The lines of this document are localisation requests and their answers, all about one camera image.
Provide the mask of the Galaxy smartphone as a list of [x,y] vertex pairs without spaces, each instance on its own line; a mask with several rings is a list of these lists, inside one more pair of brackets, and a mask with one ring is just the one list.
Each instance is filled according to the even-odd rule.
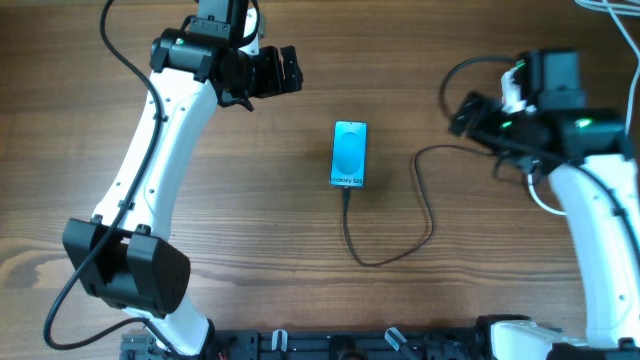
[[330,184],[362,188],[365,182],[368,126],[364,122],[337,121],[334,127]]

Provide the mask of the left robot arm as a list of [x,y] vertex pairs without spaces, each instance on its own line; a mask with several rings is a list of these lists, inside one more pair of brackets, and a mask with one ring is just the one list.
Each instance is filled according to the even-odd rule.
[[87,221],[63,246],[72,284],[143,324],[172,359],[220,359],[212,321],[186,293],[191,264],[170,244],[175,202],[195,145],[218,108],[297,92],[296,51],[261,46],[254,1],[202,1],[151,47],[146,104],[124,161]]

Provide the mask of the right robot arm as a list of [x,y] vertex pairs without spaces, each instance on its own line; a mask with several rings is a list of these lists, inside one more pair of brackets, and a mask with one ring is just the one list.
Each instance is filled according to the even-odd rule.
[[581,274],[586,329],[572,338],[523,316],[482,317],[491,359],[635,359],[639,355],[638,167],[621,117],[591,108],[578,53],[506,57],[502,95],[469,93],[442,112],[451,133],[545,177],[562,207]]

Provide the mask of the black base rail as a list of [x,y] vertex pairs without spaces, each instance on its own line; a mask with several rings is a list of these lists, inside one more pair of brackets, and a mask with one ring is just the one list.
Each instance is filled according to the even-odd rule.
[[216,359],[491,359],[476,328],[390,332],[258,332],[218,330]]

